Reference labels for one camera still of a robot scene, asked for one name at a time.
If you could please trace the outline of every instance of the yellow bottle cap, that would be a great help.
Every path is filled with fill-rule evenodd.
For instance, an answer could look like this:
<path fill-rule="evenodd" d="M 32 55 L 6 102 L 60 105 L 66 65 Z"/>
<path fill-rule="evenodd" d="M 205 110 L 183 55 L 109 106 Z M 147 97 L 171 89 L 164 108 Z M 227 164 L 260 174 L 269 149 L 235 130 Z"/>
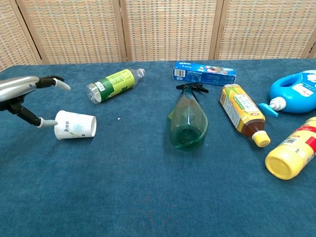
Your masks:
<path fill-rule="evenodd" d="M 279 179 L 291 179 L 303 168 L 302 159 L 295 152 L 289 153 L 284 148 L 272 150 L 266 157 L 268 171 Z"/>
<path fill-rule="evenodd" d="M 252 135 L 252 140 L 255 141 L 258 147 L 265 147 L 270 144 L 271 140 L 267 133 L 263 130 L 257 131 Z"/>

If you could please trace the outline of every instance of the blue box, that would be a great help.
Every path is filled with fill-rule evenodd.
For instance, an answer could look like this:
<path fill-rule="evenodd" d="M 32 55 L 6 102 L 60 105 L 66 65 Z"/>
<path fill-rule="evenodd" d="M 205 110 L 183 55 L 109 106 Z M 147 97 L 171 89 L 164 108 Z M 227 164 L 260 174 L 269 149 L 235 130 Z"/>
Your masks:
<path fill-rule="evenodd" d="M 174 80 L 224 86 L 235 83 L 236 69 L 177 61 L 172 75 Z"/>

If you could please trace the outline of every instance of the paper cup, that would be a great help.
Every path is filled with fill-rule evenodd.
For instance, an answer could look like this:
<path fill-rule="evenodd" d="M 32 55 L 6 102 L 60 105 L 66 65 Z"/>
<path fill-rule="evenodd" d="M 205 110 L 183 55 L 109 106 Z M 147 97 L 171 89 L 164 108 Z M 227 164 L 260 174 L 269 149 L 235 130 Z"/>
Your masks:
<path fill-rule="evenodd" d="M 82 115 L 61 110 L 55 120 L 55 136 L 58 140 L 68 138 L 94 137 L 97 130 L 95 116 Z"/>

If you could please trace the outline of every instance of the woven screen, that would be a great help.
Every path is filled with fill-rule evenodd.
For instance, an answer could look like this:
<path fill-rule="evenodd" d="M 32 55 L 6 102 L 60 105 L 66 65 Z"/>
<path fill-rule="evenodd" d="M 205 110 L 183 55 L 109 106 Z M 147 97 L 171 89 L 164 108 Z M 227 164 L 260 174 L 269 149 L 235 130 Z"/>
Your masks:
<path fill-rule="evenodd" d="M 0 71 L 13 65 L 37 64 L 9 1 L 0 0 Z"/>
<path fill-rule="evenodd" d="M 230 0 L 220 59 L 300 58 L 316 26 L 315 0 Z"/>
<path fill-rule="evenodd" d="M 208 59 L 216 0 L 121 0 L 131 61 Z"/>
<path fill-rule="evenodd" d="M 117 17 L 120 19 L 117 0 L 18 2 L 46 63 L 124 61 L 125 47 L 120 45 L 124 40 L 121 20 L 117 22 Z M 118 16 L 114 2 L 118 6 Z"/>

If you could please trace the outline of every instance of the blue table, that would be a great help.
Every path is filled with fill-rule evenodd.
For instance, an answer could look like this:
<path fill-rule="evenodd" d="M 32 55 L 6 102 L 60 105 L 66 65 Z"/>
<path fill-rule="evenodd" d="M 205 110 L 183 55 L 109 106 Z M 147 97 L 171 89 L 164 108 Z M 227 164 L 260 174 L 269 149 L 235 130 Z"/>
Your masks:
<path fill-rule="evenodd" d="M 197 61 L 236 68 L 256 102 L 270 85 L 316 68 L 315 59 Z M 271 143 L 258 148 L 239 134 L 219 104 L 221 88 L 205 85 L 198 99 L 209 119 L 204 145 L 175 149 L 166 118 L 180 91 L 175 62 L 15 66 L 0 79 L 58 75 L 71 86 L 38 89 L 24 106 L 45 119 L 59 110 L 94 115 L 94 138 L 57 140 L 0 113 L 0 236 L 283 237 L 316 233 L 316 161 L 289 181 L 265 167 L 269 151 L 316 112 L 267 117 Z M 146 76 L 107 102 L 93 105 L 85 85 L 125 68 Z"/>

